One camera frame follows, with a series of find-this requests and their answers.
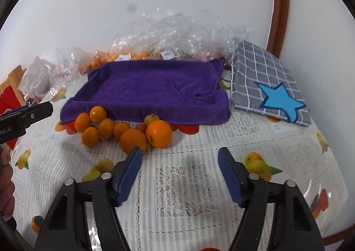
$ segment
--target screw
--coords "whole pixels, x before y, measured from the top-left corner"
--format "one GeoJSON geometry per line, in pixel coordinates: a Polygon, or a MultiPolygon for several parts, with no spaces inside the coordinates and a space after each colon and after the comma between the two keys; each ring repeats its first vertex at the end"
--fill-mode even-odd
{"type": "Polygon", "coordinates": [[[72,179],[72,178],[66,179],[66,180],[64,181],[64,185],[65,185],[65,186],[70,186],[70,185],[73,184],[73,183],[74,183],[74,179],[72,179]]]}
{"type": "Polygon", "coordinates": [[[259,180],[260,176],[256,173],[251,173],[249,174],[249,178],[251,178],[251,180],[259,180]]]}
{"type": "Polygon", "coordinates": [[[292,180],[287,180],[286,184],[289,187],[296,187],[296,183],[294,181],[292,181],[292,180]]]}
{"type": "Polygon", "coordinates": [[[101,178],[104,180],[110,179],[111,177],[112,177],[112,174],[108,173],[108,172],[101,175],[101,178]]]}

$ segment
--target blue star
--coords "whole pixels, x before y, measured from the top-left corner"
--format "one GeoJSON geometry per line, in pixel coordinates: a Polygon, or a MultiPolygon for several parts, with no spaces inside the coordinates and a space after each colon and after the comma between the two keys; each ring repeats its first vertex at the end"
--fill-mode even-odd
{"type": "Polygon", "coordinates": [[[255,83],[266,95],[260,108],[281,109],[286,113],[290,122],[297,121],[297,110],[306,107],[306,105],[290,97],[283,83],[277,85],[275,88],[270,88],[261,83],[255,83]]]}

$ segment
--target gray plaid cushion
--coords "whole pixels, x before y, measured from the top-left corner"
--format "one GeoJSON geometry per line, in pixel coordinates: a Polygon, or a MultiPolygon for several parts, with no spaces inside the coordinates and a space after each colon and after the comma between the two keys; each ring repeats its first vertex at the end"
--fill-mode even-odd
{"type": "MultiPolygon", "coordinates": [[[[304,103],[292,74],[280,60],[264,49],[245,41],[239,44],[233,60],[231,82],[231,99],[237,109],[289,121],[287,114],[281,109],[260,108],[266,95],[256,82],[271,88],[283,83],[290,97],[304,103]]],[[[295,123],[303,126],[311,124],[307,107],[298,109],[297,114],[295,123]]]]}

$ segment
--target white lace tablecloth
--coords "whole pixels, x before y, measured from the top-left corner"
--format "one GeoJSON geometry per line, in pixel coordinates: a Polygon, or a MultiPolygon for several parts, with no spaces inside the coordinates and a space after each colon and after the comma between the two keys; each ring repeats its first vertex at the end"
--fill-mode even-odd
{"type": "MultiPolygon", "coordinates": [[[[75,95],[86,80],[83,77],[76,81],[66,97],[75,95]]],[[[65,179],[80,182],[99,159],[109,158],[116,163],[126,157],[115,139],[88,148],[81,144],[80,134],[55,132],[66,100],[54,103],[53,115],[32,125],[13,153],[14,217],[18,231],[32,245],[37,236],[31,229],[31,218],[45,217],[65,179]],[[27,149],[31,150],[29,169],[20,170],[15,163],[27,149]]],[[[169,147],[144,156],[128,200],[116,208],[132,251],[199,251],[206,247],[228,250],[243,210],[232,202],[218,166],[217,153],[223,146],[241,162],[249,152],[260,153],[269,165],[283,170],[273,175],[272,181],[293,179],[309,205],[316,194],[326,189],[329,207],[316,220],[324,234],[348,193],[333,153],[330,149],[322,152],[316,132],[314,122],[308,128],[273,123],[265,116],[236,110],[232,110],[226,124],[200,126],[196,135],[175,131],[169,147]]],[[[100,250],[90,207],[88,204],[89,233],[93,250],[100,250]]],[[[260,250],[267,247],[272,218],[270,204],[260,250]]]]}

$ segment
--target purple cloth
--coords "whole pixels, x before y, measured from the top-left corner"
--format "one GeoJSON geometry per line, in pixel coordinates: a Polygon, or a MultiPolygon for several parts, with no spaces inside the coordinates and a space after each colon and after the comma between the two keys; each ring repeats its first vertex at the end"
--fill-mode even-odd
{"type": "Polygon", "coordinates": [[[227,93],[218,81],[220,60],[110,62],[88,74],[88,82],[60,113],[75,120],[102,106],[113,120],[143,122],[148,114],[179,125],[216,125],[230,116],[227,93]]]}

